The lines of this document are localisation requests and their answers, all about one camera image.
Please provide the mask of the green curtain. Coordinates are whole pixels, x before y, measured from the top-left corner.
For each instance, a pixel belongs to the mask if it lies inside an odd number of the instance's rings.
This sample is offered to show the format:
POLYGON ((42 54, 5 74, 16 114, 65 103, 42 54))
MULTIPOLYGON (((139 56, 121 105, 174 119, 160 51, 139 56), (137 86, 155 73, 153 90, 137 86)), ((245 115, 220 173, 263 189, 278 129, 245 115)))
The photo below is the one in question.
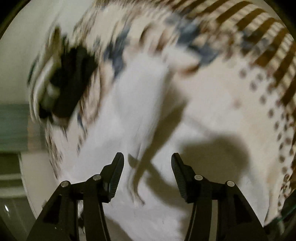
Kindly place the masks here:
POLYGON ((46 149, 44 129, 31 120, 28 104, 1 104, 1 152, 46 149))

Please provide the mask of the brown checkered blanket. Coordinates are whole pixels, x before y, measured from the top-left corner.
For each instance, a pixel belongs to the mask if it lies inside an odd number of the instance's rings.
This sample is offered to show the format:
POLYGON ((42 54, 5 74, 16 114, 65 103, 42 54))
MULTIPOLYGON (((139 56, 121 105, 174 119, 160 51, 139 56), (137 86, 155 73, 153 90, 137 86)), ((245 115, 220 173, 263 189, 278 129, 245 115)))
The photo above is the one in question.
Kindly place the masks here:
POLYGON ((219 25, 230 25, 243 32, 243 54, 267 43, 255 57, 255 64, 270 67, 280 99, 295 113, 295 40, 288 29, 267 11, 251 1, 164 1, 172 11, 195 19, 214 17, 219 25))

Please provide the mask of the white knit sweater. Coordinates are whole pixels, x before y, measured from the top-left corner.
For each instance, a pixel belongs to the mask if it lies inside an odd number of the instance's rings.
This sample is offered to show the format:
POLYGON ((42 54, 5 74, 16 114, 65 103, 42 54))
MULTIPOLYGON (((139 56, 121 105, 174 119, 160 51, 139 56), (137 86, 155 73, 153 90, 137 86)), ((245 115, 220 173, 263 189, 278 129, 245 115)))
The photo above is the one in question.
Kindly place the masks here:
POLYGON ((106 206, 113 240, 181 240, 191 207, 181 199, 171 155, 214 182, 236 182, 264 223, 269 208, 266 160, 273 148, 257 69, 218 57, 197 74, 173 71, 187 53, 137 53, 107 95, 80 155, 64 161, 60 180, 85 181, 116 152, 123 170, 106 206))

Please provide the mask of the folded black white garment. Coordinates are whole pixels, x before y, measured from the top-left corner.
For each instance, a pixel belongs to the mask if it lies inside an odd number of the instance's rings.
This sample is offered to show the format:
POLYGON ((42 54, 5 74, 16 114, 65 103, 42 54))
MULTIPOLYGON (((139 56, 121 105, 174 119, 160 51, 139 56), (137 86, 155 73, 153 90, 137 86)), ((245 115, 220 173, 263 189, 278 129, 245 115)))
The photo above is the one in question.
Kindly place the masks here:
POLYGON ((94 54, 84 45, 72 46, 55 26, 28 75, 31 119, 67 126, 96 68, 94 54))

